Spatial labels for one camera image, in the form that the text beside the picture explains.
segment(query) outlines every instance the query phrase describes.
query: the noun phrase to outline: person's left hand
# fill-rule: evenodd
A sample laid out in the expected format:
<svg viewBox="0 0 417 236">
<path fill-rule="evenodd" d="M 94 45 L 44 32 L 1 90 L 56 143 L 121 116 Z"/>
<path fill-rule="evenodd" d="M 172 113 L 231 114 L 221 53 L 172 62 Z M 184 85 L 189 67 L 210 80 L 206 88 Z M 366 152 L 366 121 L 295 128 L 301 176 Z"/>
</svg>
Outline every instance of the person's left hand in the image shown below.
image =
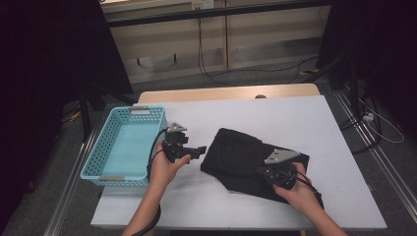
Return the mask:
<svg viewBox="0 0 417 236">
<path fill-rule="evenodd" d="M 162 151 L 162 142 L 156 145 L 156 151 L 159 151 L 159 153 L 153 159 L 151 165 L 149 185 L 165 189 L 174 179 L 177 171 L 191 160 L 191 155 L 184 155 L 176 162 L 171 163 L 166 158 L 165 152 Z"/>
</svg>

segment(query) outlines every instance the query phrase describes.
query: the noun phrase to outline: perforated basket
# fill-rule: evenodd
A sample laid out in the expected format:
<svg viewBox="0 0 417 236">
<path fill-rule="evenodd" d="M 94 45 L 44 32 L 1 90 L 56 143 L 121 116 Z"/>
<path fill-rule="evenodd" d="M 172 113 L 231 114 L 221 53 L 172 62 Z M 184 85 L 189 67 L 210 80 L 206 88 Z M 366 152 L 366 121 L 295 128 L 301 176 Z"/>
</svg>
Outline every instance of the perforated basket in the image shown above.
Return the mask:
<svg viewBox="0 0 417 236">
<path fill-rule="evenodd" d="M 147 187 L 150 148 L 157 133 L 166 127 L 163 107 L 112 109 L 83 167 L 81 178 L 99 186 Z"/>
</svg>

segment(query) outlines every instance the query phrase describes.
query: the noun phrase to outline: white cable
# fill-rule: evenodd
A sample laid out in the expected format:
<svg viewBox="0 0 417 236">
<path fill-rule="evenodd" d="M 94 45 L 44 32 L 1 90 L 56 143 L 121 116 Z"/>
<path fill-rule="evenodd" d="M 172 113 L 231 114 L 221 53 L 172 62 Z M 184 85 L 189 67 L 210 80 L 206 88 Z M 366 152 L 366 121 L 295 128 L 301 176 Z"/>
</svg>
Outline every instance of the white cable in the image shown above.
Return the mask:
<svg viewBox="0 0 417 236">
<path fill-rule="evenodd" d="M 386 138 L 386 137 L 384 137 L 383 135 L 381 135 L 380 133 L 378 133 L 378 131 L 376 131 L 374 128 L 372 128 L 372 126 L 371 126 L 371 124 L 369 124 L 369 121 L 367 120 L 367 123 L 368 123 L 368 126 L 369 126 L 369 128 L 372 130 L 372 131 L 374 131 L 374 133 L 375 134 L 377 134 L 379 137 L 381 137 L 381 138 L 383 138 L 384 140 L 386 140 L 386 141 L 388 141 L 388 142 L 391 142 L 391 143 L 393 143 L 393 144 L 400 144 L 400 143 L 402 143 L 402 142 L 404 142 L 404 136 L 402 135 L 402 133 L 398 130 L 398 129 L 396 129 L 395 128 L 395 126 L 393 126 L 387 119 L 385 119 L 384 117 L 382 117 L 380 114 L 378 114 L 377 112 L 375 112 L 373 109 L 371 109 L 371 107 L 369 107 L 367 104 L 365 104 L 365 102 L 361 99 L 361 98 L 359 98 L 359 101 L 360 102 L 362 102 L 362 104 L 364 104 L 370 111 L 372 111 L 375 115 L 377 115 L 378 117 L 380 117 L 381 119 L 383 119 L 385 122 L 387 122 L 389 125 L 391 125 L 395 130 L 396 130 L 396 132 L 398 132 L 398 134 L 401 136 L 401 141 L 392 141 L 392 140 L 390 140 L 390 139 L 388 139 L 388 138 Z"/>
</svg>

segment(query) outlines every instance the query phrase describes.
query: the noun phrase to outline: black garment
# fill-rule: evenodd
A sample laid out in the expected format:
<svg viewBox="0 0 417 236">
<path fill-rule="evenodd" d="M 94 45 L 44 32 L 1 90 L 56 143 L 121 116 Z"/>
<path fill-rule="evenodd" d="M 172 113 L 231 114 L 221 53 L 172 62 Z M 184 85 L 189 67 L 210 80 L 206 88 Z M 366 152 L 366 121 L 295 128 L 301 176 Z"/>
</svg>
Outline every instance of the black garment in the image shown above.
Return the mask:
<svg viewBox="0 0 417 236">
<path fill-rule="evenodd" d="M 278 196 L 263 176 L 256 172 L 265 167 L 265 159 L 275 149 L 285 149 L 268 144 L 252 136 L 228 129 L 220 129 L 201 165 L 201 170 L 216 177 L 229 191 L 236 191 L 288 204 Z M 307 169 L 309 156 L 300 154 L 279 163 L 282 171 L 292 162 L 301 162 Z"/>
</svg>

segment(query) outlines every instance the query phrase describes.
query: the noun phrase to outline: person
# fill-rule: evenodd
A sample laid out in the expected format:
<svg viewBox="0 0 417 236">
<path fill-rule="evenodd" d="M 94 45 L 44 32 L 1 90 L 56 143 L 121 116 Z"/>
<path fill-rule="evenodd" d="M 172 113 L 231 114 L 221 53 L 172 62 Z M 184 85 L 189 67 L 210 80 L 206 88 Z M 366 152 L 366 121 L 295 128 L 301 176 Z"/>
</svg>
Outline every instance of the person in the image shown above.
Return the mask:
<svg viewBox="0 0 417 236">
<path fill-rule="evenodd" d="M 162 151 L 161 143 L 156 145 L 156 153 L 157 155 L 151 165 L 148 189 L 122 236 L 134 235 L 153 221 L 166 187 L 174 179 L 177 171 L 191 160 L 191 155 L 185 155 L 171 163 Z M 311 182 L 305 175 L 304 165 L 302 163 L 293 164 L 299 172 L 297 177 Z M 307 185 L 297 181 L 291 190 L 276 185 L 273 185 L 273 189 L 278 195 L 285 198 L 291 206 L 306 215 L 322 236 L 347 235 L 322 209 L 316 196 Z M 153 229 L 146 235 L 153 235 Z"/>
</svg>

